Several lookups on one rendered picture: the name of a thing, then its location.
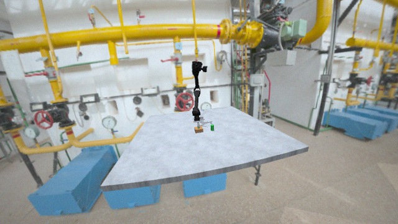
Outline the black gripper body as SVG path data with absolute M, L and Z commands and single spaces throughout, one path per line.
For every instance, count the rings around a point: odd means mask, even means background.
M 207 69 L 206 69 L 206 71 L 204 71 L 204 66 L 203 66 L 203 68 L 201 68 L 201 66 L 199 66 L 197 69 L 194 69 L 194 67 L 195 67 L 195 64 L 193 63 L 193 64 L 192 64 L 192 69 L 193 69 L 195 72 L 199 72 L 199 71 L 201 71 L 201 70 L 203 70 L 203 72 L 207 72 Z

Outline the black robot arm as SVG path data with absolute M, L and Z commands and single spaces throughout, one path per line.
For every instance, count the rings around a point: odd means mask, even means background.
M 192 62 L 192 64 L 193 63 L 195 63 L 195 64 L 197 64 L 197 65 L 200 65 L 201 66 L 201 68 L 202 68 L 202 63 L 201 62 L 196 62 L 196 61 L 193 61 Z M 199 71 L 200 72 L 200 71 Z M 200 119 L 199 119 L 199 115 L 201 115 L 200 114 L 200 111 L 199 111 L 199 109 L 198 109 L 198 97 L 200 96 L 200 92 L 201 92 L 201 90 L 196 90 L 196 88 L 199 88 L 200 89 L 200 86 L 199 86 L 199 83 L 198 83 L 198 75 L 199 75 L 199 72 L 195 72 L 193 69 L 192 69 L 192 75 L 195 77 L 195 88 L 194 88 L 194 90 L 193 90 L 193 94 L 195 95 L 195 107 L 193 108 L 193 111 L 192 111 L 192 115 L 194 116 L 194 121 L 200 121 Z

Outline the tan wooden block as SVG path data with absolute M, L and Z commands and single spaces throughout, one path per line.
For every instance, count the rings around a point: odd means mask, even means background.
M 202 126 L 200 126 L 200 128 L 198 128 L 198 126 L 194 127 L 194 128 L 195 128 L 195 133 L 202 133 L 203 132 Z

